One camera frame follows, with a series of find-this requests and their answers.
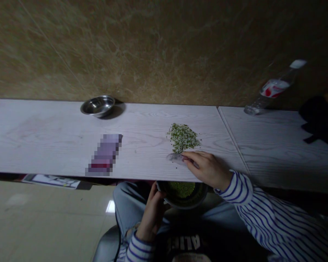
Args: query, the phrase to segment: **marble wall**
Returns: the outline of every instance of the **marble wall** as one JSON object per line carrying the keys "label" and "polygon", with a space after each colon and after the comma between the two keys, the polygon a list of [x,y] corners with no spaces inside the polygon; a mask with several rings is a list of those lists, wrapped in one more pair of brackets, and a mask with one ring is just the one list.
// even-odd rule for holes
{"label": "marble wall", "polygon": [[0,98],[244,106],[298,58],[276,108],[328,89],[328,1],[0,0]]}

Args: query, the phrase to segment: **plastic water bottle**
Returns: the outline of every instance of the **plastic water bottle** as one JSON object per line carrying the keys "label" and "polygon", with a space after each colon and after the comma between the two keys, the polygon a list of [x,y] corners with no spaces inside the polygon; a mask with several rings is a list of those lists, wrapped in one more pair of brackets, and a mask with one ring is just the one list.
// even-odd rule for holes
{"label": "plastic water bottle", "polygon": [[295,60],[278,79],[270,79],[261,88],[259,97],[250,105],[245,106],[248,115],[259,115],[276,97],[290,87],[296,78],[298,70],[306,64],[305,60]]}

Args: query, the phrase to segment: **metal bowl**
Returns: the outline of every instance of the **metal bowl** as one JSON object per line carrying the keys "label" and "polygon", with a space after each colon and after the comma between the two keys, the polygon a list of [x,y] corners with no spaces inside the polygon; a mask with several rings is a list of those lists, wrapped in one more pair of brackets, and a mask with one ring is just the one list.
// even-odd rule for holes
{"label": "metal bowl", "polygon": [[111,96],[98,96],[84,102],[80,107],[80,111],[85,115],[102,118],[112,112],[115,103],[115,99]]}
{"label": "metal bowl", "polygon": [[194,190],[186,198],[179,198],[173,195],[169,190],[168,181],[157,181],[159,191],[166,192],[167,197],[165,201],[172,207],[178,209],[192,209],[199,206],[208,194],[208,186],[204,183],[195,183]]}

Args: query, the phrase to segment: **white floor tile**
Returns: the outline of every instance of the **white floor tile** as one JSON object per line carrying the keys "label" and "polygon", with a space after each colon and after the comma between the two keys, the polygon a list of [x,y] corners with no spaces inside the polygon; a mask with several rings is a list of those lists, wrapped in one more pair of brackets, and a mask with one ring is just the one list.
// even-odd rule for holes
{"label": "white floor tile", "polygon": [[91,261],[116,224],[106,214],[114,187],[68,190],[0,181],[1,261]]}

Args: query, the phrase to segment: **light blue jeans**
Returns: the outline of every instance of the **light blue jeans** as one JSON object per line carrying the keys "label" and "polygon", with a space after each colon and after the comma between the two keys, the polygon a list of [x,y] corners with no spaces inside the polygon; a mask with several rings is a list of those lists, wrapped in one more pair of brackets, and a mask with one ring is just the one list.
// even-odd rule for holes
{"label": "light blue jeans", "polygon": [[[113,199],[122,238],[125,238],[129,229],[141,222],[149,192],[150,186],[145,182],[122,182],[114,189]],[[165,215],[158,234],[166,232],[171,225],[179,223],[180,220],[182,220],[181,216],[167,217]],[[208,234],[216,235],[219,230],[249,234],[234,205],[225,201],[200,216],[185,218],[184,223],[185,225],[194,225],[194,227],[199,225],[200,229]]]}

